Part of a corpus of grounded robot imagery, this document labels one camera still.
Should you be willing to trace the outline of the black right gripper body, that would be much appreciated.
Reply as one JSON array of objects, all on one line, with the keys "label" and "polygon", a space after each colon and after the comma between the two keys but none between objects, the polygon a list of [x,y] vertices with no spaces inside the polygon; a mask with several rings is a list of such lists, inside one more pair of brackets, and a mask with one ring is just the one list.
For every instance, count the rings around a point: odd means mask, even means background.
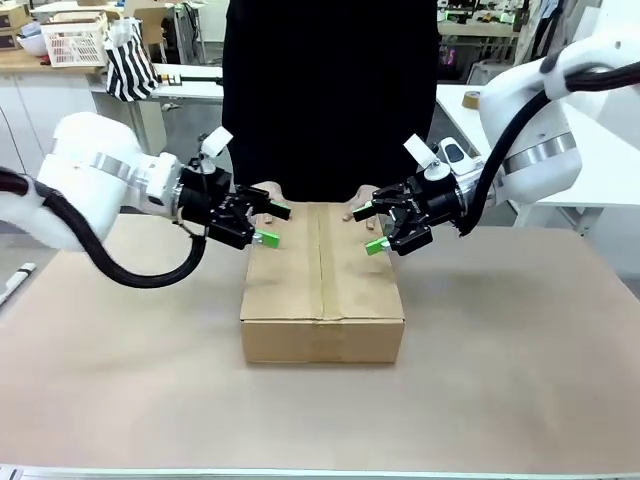
[{"label": "black right gripper body", "polygon": [[458,183],[453,174],[441,180],[427,180],[416,173],[392,187],[394,225],[387,239],[391,250],[408,255],[433,241],[431,229],[442,223],[456,223],[463,213]]}]

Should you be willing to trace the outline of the person's left hand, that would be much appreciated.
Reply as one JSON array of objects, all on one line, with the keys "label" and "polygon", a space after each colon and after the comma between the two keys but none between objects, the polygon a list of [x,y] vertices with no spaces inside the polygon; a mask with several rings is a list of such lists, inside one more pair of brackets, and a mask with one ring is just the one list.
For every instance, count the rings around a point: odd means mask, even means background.
[{"label": "person's left hand", "polygon": [[346,202],[345,211],[342,216],[344,222],[353,220],[353,212],[359,208],[362,208],[367,202],[372,199],[372,194],[377,190],[376,186],[362,185],[356,191],[356,194]]}]

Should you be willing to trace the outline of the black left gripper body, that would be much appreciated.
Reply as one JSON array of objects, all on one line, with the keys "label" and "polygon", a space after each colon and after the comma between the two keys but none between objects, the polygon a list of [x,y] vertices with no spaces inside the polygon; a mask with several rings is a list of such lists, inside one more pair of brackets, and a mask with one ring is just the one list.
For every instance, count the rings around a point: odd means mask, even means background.
[{"label": "black left gripper body", "polygon": [[244,187],[231,191],[232,175],[220,168],[212,173],[186,168],[180,177],[178,210],[182,220],[201,225],[206,236],[235,249],[253,242],[249,220],[252,198]]}]

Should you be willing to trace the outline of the person's right hand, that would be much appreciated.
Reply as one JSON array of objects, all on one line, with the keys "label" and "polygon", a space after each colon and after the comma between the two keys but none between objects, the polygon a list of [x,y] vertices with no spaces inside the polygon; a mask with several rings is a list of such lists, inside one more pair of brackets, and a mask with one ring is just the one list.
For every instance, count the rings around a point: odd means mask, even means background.
[{"label": "person's right hand", "polygon": [[[277,182],[264,181],[253,185],[254,188],[264,190],[269,193],[269,197],[278,204],[288,206],[287,200],[284,198],[281,186]],[[272,224],[275,217],[271,214],[262,214],[261,219],[265,224]]]}]

